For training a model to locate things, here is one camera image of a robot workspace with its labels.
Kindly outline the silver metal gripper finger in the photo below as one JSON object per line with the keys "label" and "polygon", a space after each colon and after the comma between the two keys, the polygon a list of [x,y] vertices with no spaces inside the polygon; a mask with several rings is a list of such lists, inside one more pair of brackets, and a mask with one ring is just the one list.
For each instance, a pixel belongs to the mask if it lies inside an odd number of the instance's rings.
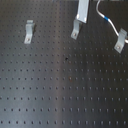
{"label": "silver metal gripper finger", "polygon": [[88,7],[89,0],[79,0],[76,18],[83,23],[87,22]]}

